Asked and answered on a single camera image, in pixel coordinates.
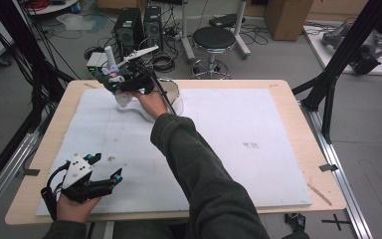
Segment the wooden table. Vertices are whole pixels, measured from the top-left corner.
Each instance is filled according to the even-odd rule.
[[[263,213],[340,210],[346,206],[345,199],[330,171],[319,167],[326,164],[325,158],[297,104],[287,82],[281,80],[179,80],[180,89],[237,88],[269,89],[281,116],[293,153],[302,171],[312,199],[308,207],[259,209]],[[43,137],[30,168],[40,169],[37,176],[25,176],[18,193],[5,217],[10,225],[50,223],[50,216],[36,216],[48,173],[56,158],[62,141],[85,89],[102,88],[97,81],[74,81],[69,84],[57,111]],[[90,221],[113,221],[154,218],[184,218],[188,212],[118,213],[92,215]]]

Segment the dark green sleeve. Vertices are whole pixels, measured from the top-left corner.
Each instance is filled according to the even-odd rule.
[[[86,239],[85,223],[72,221],[55,221],[43,239]]]
[[[269,238],[247,190],[231,178],[191,119],[160,116],[151,142],[190,203],[192,238]]]

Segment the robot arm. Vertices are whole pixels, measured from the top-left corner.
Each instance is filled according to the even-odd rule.
[[[59,167],[48,179],[47,186],[41,190],[42,198],[48,207],[53,220],[57,219],[57,194],[61,190],[68,198],[79,203],[90,199],[106,196],[122,181],[122,168],[118,169],[107,180],[91,181],[93,164],[98,162],[101,154],[90,154],[85,157],[75,155],[71,161],[67,161]],[[66,170],[63,182],[52,190],[53,178],[61,171]]]
[[[346,37],[351,27],[352,24],[345,22],[333,31],[324,33],[321,39],[321,44],[324,46],[330,45],[334,50],[336,50]],[[382,40],[378,39],[371,33],[355,54],[349,65],[356,74],[365,75],[381,64],[377,61],[377,59],[381,56]]]
[[[144,71],[143,65],[140,63],[140,57],[157,50],[158,46],[150,47],[147,49],[134,51],[129,56],[125,57],[118,65],[109,66],[108,69],[103,69],[102,73],[94,73],[93,76],[104,85],[104,87],[115,93],[116,91],[131,92],[139,89],[144,89],[146,94],[149,94],[153,88],[154,83],[149,76],[148,71]],[[109,62],[114,62],[113,54],[106,52],[107,58],[111,59]]]

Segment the floor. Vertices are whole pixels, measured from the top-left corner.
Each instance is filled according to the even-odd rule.
[[[65,31],[64,26],[58,25],[55,16],[41,19],[44,28],[51,32],[51,42],[80,79],[91,78],[86,68],[85,50],[104,44],[113,27],[107,18],[89,16],[98,18],[99,29]],[[201,26],[207,25],[209,18],[203,18]],[[198,18],[189,20],[189,34],[197,28],[199,21]],[[248,18],[244,27],[252,27],[250,24],[265,27],[263,19]],[[219,57],[229,67],[233,79],[283,79],[294,88],[321,73],[322,67],[305,36],[288,42],[273,41],[266,32],[260,35],[267,40],[266,45],[252,43],[250,37],[243,35],[251,51],[251,56],[246,60],[243,60],[238,50]],[[261,37],[257,41],[266,42]],[[175,80],[189,79],[191,66],[187,64],[181,44],[177,43],[176,47],[179,55],[175,60],[175,70],[159,73],[158,76]],[[196,49],[194,52],[196,58],[206,57]],[[62,71],[74,75],[61,58],[56,58]],[[15,64],[0,66],[0,152],[30,111],[30,94],[31,88]],[[302,100],[306,96],[307,92],[304,92],[297,95],[296,99]],[[331,140],[372,236],[382,239],[382,77],[340,76],[335,93]],[[14,227],[5,224],[5,214],[21,180],[15,177],[0,198],[0,238],[41,238],[49,228],[49,225]],[[345,223],[349,221],[345,211],[302,214],[306,217],[305,232],[310,238],[357,238],[352,226]],[[334,218],[340,223],[322,222]],[[272,238],[282,238],[291,232],[283,214],[262,215],[261,219]],[[103,230],[104,224],[98,223],[93,238],[101,238]]]

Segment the computer tower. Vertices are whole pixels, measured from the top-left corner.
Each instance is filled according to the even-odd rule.
[[[161,8],[147,7],[144,12],[144,32],[147,37],[146,46],[153,47],[157,45],[159,50],[163,50],[163,35],[161,22]]]
[[[139,45],[144,41],[144,30],[139,9],[122,8],[113,27],[113,32],[122,56],[127,56],[132,50],[139,50]]]

